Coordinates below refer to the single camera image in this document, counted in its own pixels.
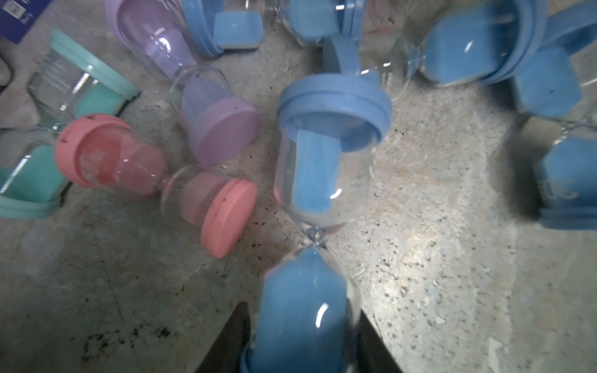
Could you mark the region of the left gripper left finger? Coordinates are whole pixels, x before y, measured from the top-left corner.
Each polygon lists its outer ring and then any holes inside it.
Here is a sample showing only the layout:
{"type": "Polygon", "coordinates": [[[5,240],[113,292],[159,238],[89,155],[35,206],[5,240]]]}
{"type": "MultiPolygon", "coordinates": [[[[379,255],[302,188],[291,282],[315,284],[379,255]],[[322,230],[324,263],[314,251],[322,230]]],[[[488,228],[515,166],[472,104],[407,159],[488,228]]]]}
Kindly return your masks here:
{"type": "Polygon", "coordinates": [[[249,305],[247,302],[240,302],[195,372],[247,372],[243,358],[250,342],[250,336],[249,305]]]}

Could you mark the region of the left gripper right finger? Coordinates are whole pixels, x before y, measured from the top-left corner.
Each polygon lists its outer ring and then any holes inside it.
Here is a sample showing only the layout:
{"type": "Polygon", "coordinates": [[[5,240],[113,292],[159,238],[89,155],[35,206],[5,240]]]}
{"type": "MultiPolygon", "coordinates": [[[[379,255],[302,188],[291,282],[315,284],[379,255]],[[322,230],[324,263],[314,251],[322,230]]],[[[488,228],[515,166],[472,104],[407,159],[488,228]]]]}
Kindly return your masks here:
{"type": "Polygon", "coordinates": [[[356,356],[358,373],[403,373],[364,312],[359,320],[356,356]]]}

